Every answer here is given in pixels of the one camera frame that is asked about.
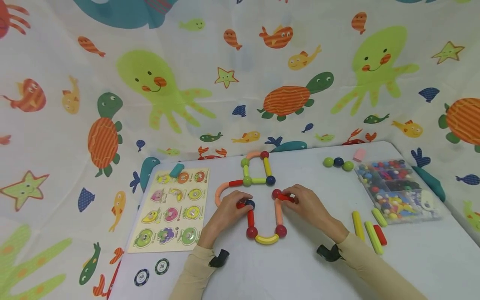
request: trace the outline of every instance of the orange fish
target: orange fish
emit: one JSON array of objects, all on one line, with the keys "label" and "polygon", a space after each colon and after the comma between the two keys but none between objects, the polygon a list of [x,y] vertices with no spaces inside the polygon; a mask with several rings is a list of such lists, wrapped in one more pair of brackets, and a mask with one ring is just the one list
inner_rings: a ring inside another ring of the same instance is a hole
[{"label": "orange fish", "polygon": [[235,31],[233,31],[233,29],[225,30],[225,32],[223,33],[223,39],[227,42],[227,44],[229,44],[233,48],[236,48],[237,51],[242,48],[242,45],[238,44],[237,42],[237,34],[235,33]]},{"label": "orange fish", "polygon": [[352,28],[363,34],[365,32],[365,22],[367,22],[367,14],[359,12],[352,19]]},{"label": "orange fish", "polygon": [[271,36],[267,33],[265,27],[263,26],[262,31],[263,32],[261,32],[259,36],[264,39],[265,45],[273,49],[285,47],[293,37],[293,29],[290,26],[283,27],[280,25],[273,31]]},{"label": "orange fish", "polygon": [[3,96],[10,101],[10,106],[12,108],[19,108],[24,112],[33,112],[39,111],[45,106],[45,103],[47,102],[45,93],[35,80],[27,78],[23,83],[17,82],[17,87],[18,93],[22,96],[22,99],[12,100],[7,96]]},{"label": "orange fish", "polygon": [[98,50],[92,43],[92,41],[85,36],[79,36],[78,43],[80,44],[80,46],[82,46],[83,49],[87,50],[88,52],[98,54],[100,55],[100,57],[105,57],[105,52]]}]

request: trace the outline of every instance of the cartoon turtle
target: cartoon turtle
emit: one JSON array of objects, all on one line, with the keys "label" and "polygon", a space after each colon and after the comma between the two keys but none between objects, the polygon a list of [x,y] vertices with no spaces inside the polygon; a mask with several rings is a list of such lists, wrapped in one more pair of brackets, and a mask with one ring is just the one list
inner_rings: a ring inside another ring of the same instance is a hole
[{"label": "cartoon turtle", "polygon": [[306,87],[285,85],[270,92],[265,97],[264,108],[257,109],[263,113],[263,119],[270,119],[277,115],[277,120],[283,121],[287,115],[295,112],[297,115],[303,113],[303,106],[310,107],[314,100],[310,99],[311,94],[326,90],[333,84],[333,74],[323,72],[313,77]]},{"label": "cartoon turtle", "polygon": [[457,144],[460,140],[475,145],[475,152],[480,153],[480,99],[463,98],[452,106],[445,103],[446,115],[438,119],[442,129],[450,127],[446,138]]},{"label": "cartoon turtle", "polygon": [[105,173],[107,177],[112,174],[112,166],[120,162],[117,153],[119,144],[123,142],[121,135],[117,134],[122,129],[122,124],[112,121],[113,116],[123,106],[123,101],[113,93],[104,93],[98,98],[97,108],[100,118],[96,120],[88,134],[88,151],[92,162],[98,168],[98,177]]}]

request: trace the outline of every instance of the yellow curved magnetic stick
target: yellow curved magnetic stick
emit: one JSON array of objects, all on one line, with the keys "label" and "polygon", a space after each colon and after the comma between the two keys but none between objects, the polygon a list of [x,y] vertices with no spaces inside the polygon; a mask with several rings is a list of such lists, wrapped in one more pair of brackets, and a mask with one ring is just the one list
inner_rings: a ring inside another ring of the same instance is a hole
[{"label": "yellow curved magnetic stick", "polygon": [[278,236],[278,234],[274,234],[273,236],[268,238],[262,237],[261,235],[257,235],[255,237],[255,241],[257,241],[257,243],[262,245],[271,245],[271,244],[275,244],[279,238],[280,237]]},{"label": "yellow curved magnetic stick", "polygon": [[365,236],[363,235],[363,227],[361,225],[360,213],[357,210],[353,211],[352,218],[353,218],[353,226],[355,227],[355,234],[362,241],[365,241]]}]

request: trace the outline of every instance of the green octopus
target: green octopus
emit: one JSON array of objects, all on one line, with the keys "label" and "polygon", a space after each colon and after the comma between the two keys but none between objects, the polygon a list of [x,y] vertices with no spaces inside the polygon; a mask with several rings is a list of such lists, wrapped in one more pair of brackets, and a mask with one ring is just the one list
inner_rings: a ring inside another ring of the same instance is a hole
[{"label": "green octopus", "polygon": [[10,290],[17,283],[46,265],[72,243],[72,239],[61,240],[31,259],[15,265],[18,254],[30,240],[31,235],[30,227],[28,225],[21,225],[0,246],[0,299],[2,300],[38,300],[57,288],[67,277],[65,274],[56,275],[20,294],[10,294]]},{"label": "green octopus", "polygon": [[384,84],[393,98],[400,97],[401,92],[395,82],[396,78],[420,69],[416,64],[393,66],[406,40],[407,30],[402,26],[388,27],[368,37],[357,50],[352,62],[352,69],[357,75],[357,86],[341,98],[330,113],[339,113],[350,101],[357,98],[350,111],[350,115],[354,116],[367,92],[370,93],[372,107],[375,107],[380,87]]},{"label": "green octopus", "polygon": [[188,113],[186,106],[209,118],[216,118],[215,114],[194,101],[195,98],[210,97],[212,92],[200,88],[179,90],[172,70],[155,53],[146,50],[127,52],[118,59],[117,71],[125,84],[152,103],[149,124],[154,130],[160,129],[160,117],[166,115],[172,129],[181,133],[173,112],[199,127],[200,123]]}]

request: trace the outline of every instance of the white table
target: white table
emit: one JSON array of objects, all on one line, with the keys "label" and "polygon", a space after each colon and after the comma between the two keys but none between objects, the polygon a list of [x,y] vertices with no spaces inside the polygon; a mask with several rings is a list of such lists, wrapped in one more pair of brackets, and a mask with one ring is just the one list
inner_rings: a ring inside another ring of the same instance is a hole
[{"label": "white table", "polygon": [[[401,157],[387,142],[270,154],[275,186],[238,188],[254,197],[255,226],[259,234],[270,236],[275,230],[272,190],[294,183],[315,191],[328,211],[351,232],[354,232],[353,210],[360,212],[362,221],[375,222],[371,214],[372,201],[355,172],[322,165],[327,156],[351,160],[359,147],[367,150],[365,160]],[[185,168],[210,168],[205,220],[209,220],[216,210],[214,194],[217,187],[223,182],[242,178],[241,159],[227,157],[183,162]],[[174,166],[175,163],[158,165],[153,174],[158,170],[172,170]],[[259,158],[251,161],[250,173],[252,177],[264,176]],[[227,189],[222,195],[232,190]],[[333,245],[331,240],[292,212],[284,213],[284,224],[287,236],[269,246],[246,238],[246,217],[225,232],[217,240],[215,251],[218,255],[220,249],[225,249],[230,252],[230,257],[225,266],[214,272],[203,299],[376,299],[343,262],[328,263],[315,253],[320,244],[330,248]],[[480,249],[451,215],[441,221],[388,226],[384,228],[384,234],[388,245],[384,247],[383,259],[427,298],[478,299]],[[110,299],[167,299],[188,254],[125,253]],[[155,273],[155,264],[160,258],[167,258],[170,262],[169,270],[161,276]],[[144,286],[137,287],[133,279],[143,268],[150,271],[150,278]]]}]

